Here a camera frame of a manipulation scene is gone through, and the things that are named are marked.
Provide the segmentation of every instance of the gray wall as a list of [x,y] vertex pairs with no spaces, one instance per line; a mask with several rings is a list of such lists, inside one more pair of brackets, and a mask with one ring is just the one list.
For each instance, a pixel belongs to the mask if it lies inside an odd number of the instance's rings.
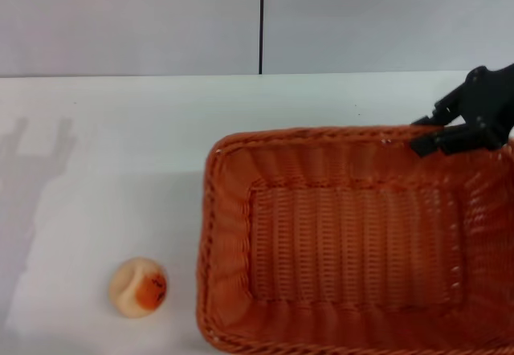
[[[264,73],[514,62],[514,0],[265,0]],[[0,0],[0,75],[255,74],[259,0]]]
[[266,73],[514,63],[514,0],[267,0]]
[[0,0],[0,75],[252,74],[259,0]]

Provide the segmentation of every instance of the white tabletop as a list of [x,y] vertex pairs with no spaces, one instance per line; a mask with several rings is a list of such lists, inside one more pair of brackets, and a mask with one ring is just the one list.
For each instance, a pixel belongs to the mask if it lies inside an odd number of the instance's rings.
[[[0,353],[214,350],[194,317],[202,169],[219,138],[404,124],[465,72],[0,80]],[[142,255],[169,296],[120,317],[109,276]]]

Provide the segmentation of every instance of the orange wicker basket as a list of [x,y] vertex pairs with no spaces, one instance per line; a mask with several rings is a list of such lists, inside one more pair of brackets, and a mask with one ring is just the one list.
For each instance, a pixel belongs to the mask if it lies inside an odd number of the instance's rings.
[[434,129],[292,129],[216,144],[198,324],[247,354],[514,353],[512,147],[419,158]]

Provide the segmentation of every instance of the black robotic arm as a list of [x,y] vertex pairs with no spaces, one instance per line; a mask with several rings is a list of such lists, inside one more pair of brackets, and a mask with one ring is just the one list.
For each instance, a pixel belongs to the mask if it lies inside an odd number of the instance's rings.
[[413,124],[446,126],[459,116],[465,124],[415,138],[410,142],[412,150],[425,157],[438,149],[454,154],[504,146],[514,127],[514,64],[498,71],[477,67],[463,84],[435,104],[431,117]]

